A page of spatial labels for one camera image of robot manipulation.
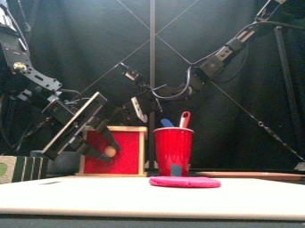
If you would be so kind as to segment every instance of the small ball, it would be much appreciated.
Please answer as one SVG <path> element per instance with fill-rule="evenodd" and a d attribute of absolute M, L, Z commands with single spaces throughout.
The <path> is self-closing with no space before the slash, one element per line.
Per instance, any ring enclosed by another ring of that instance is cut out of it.
<path fill-rule="evenodd" d="M 109 156 L 109 158 L 114 157 L 117 154 L 117 150 L 113 146 L 108 146 L 105 148 L 105 154 Z"/>

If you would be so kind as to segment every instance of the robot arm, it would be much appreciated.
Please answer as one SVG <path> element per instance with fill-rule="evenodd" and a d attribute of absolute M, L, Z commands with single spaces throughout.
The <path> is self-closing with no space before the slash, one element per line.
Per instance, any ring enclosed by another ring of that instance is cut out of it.
<path fill-rule="evenodd" d="M 256 34 L 257 24 L 269 20 L 273 13 L 286 2 L 287 0 L 268 0 L 256 16 L 255 23 L 237 34 L 219 51 L 211 54 L 204 60 L 199 61 L 196 65 L 191 66 L 188 69 L 185 85 L 174 88 L 162 86 L 156 89 L 148 89 L 140 96 L 134 97 L 132 103 L 125 105 L 128 118 L 140 118 L 144 121 L 144 116 L 146 116 L 150 111 L 161 110 L 160 100 L 170 101 L 187 99 L 192 94 L 200 91 L 203 85 L 223 72 L 231 60 L 245 48 L 247 41 Z M 124 74 L 129 78 L 140 78 L 140 73 L 126 65 Z"/>
<path fill-rule="evenodd" d="M 112 161 L 80 137 L 80 132 L 85 126 L 92 126 L 104 135 L 116 150 L 121 151 L 120 144 L 108 128 L 108 119 L 116 115 L 117 108 L 109 104 L 108 99 L 100 93 L 78 110 L 61 101 L 62 83 L 58 79 L 47 77 L 35 70 L 30 59 L 27 41 L 5 0 L 0 0 L 0 15 L 2 92 L 41 108 L 42 113 L 46 113 L 62 126 L 61 131 L 43 149 L 45 155 L 55 159 L 65 148 L 70 146 L 85 156 Z"/>

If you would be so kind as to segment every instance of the black cable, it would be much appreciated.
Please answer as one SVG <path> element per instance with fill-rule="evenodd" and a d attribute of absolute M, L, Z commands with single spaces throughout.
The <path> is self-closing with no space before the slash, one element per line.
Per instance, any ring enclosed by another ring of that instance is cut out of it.
<path fill-rule="evenodd" d="M 25 38 L 22 29 L 21 29 L 18 23 L 17 23 L 15 17 L 14 17 L 13 13 L 9 11 L 9 9 L 7 9 L 6 7 L 2 7 L 2 8 L 3 8 L 3 10 L 6 11 L 6 13 L 7 13 L 7 15 L 9 15 L 11 21 L 14 22 L 14 26 L 15 26 L 15 28 L 17 28 L 17 33 L 18 33 L 18 35 L 19 35 L 19 37 L 21 37 L 23 43 L 25 43 L 25 46 L 26 46 L 26 49 L 27 49 L 26 52 L 27 52 L 27 55 L 30 56 L 30 49 L 29 49 L 27 40 L 26 40 L 26 38 Z"/>
<path fill-rule="evenodd" d="M 65 93 L 78 94 L 78 96 L 71 100 L 71 102 L 74 102 L 78 97 L 80 97 L 80 100 L 82 100 L 82 93 L 80 91 L 73 89 L 61 89 L 61 91 Z"/>
<path fill-rule="evenodd" d="M 3 140 L 6 142 L 6 147 L 10 150 L 15 149 L 15 145 L 10 142 L 7 135 L 6 135 L 6 128 L 5 128 L 5 122 L 3 122 L 3 101 L 5 101 L 6 96 L 3 95 L 0 97 L 0 134 L 3 136 Z"/>
<path fill-rule="evenodd" d="M 176 95 L 173 95 L 173 96 L 160 96 L 160 95 L 156 93 L 154 89 L 152 89 L 152 93 L 153 93 L 154 96 L 156 96 L 157 98 L 160 98 L 161 100 L 168 100 L 168 101 L 176 100 L 176 99 L 179 99 L 179 98 L 187 93 L 187 91 L 189 90 L 191 82 L 192 82 L 192 68 L 188 69 L 188 81 L 187 81 L 187 85 L 185 85 L 184 89 L 181 90 L 181 92 L 180 92 L 179 94 L 176 94 Z"/>

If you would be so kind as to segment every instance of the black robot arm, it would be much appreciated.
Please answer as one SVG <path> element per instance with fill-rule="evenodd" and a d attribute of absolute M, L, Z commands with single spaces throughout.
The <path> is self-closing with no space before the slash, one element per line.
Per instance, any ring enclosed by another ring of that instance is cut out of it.
<path fill-rule="evenodd" d="M 168 87 L 164 85 L 154 89 L 148 86 L 145 92 L 134 97 L 132 102 L 125 105 L 128 118 L 140 118 L 142 121 L 148 121 L 144 117 L 150 111 L 161 110 L 161 101 L 188 99 L 191 95 L 200 91 L 203 85 L 224 71 L 231 60 L 245 48 L 247 41 L 256 34 L 259 25 L 269 20 L 273 13 L 286 2 L 287 0 L 268 0 L 256 16 L 255 23 L 247 26 L 220 50 L 191 66 L 187 73 L 185 85 L 180 87 Z M 142 78 L 133 68 L 128 67 L 124 63 L 122 66 L 125 66 L 124 73 L 132 80 Z"/>

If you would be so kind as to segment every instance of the vertical pole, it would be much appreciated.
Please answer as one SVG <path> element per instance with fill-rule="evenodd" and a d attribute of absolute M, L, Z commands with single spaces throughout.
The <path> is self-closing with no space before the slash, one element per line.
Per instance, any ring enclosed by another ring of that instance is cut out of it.
<path fill-rule="evenodd" d="M 156 88 L 156 64 L 157 64 L 157 47 L 156 47 L 156 34 L 157 34 L 157 5 L 156 0 L 150 0 L 150 79 L 149 83 Z M 156 112 L 149 114 L 149 127 L 148 127 L 148 145 L 149 145 L 149 169 L 156 167 L 156 144 L 154 144 L 154 129 L 156 129 Z"/>

